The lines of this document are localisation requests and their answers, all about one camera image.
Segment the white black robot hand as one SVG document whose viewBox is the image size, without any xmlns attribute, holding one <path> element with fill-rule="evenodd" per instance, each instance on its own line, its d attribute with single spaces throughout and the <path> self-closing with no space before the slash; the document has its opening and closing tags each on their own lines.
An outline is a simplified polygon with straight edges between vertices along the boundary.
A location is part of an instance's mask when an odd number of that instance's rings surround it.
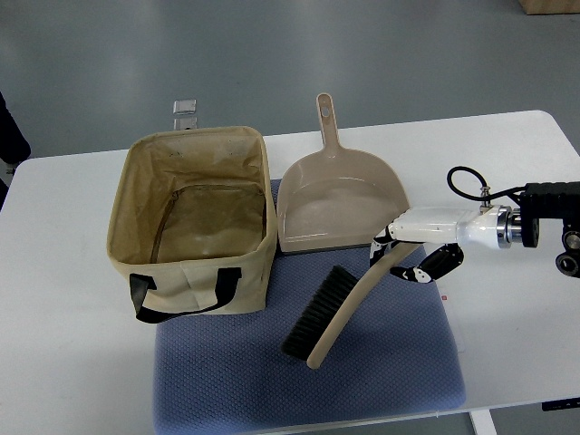
<svg viewBox="0 0 580 435">
<path fill-rule="evenodd" d="M 462 264 L 464 254 L 461 248 L 467 244 L 500 249 L 520 241 L 519 215 L 509 206 L 493 206 L 484 212 L 458 208 L 411 208 L 373 238 L 370 264 L 376 264 L 395 247 L 438 244 L 440 247 L 419 265 L 391 269 L 392 275 L 403 280 L 430 283 Z"/>
</svg>

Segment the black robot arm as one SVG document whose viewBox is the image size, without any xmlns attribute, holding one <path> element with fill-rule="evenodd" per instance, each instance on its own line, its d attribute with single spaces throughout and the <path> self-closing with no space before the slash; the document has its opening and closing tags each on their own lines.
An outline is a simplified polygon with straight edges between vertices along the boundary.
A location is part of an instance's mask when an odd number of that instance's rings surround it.
<svg viewBox="0 0 580 435">
<path fill-rule="evenodd" d="M 465 171 L 480 182 L 480 194 L 476 197 L 458 189 L 453 175 Z M 482 214 L 492 209 L 491 201 L 507 197 L 517 204 L 516 208 L 501 206 L 494 227 L 498 232 L 500 247 L 521 243 L 524 247 L 535 248 L 539 240 L 539 223 L 542 218 L 559 219 L 563 229 L 561 241 L 564 252 L 556 257 L 556 268 L 565 276 L 579 277 L 579 183 L 542 182 L 527 183 L 523 187 L 501 190 L 495 194 L 485 178 L 476 170 L 457 166 L 447 174 L 449 188 L 462 198 L 478 201 Z"/>
</svg>

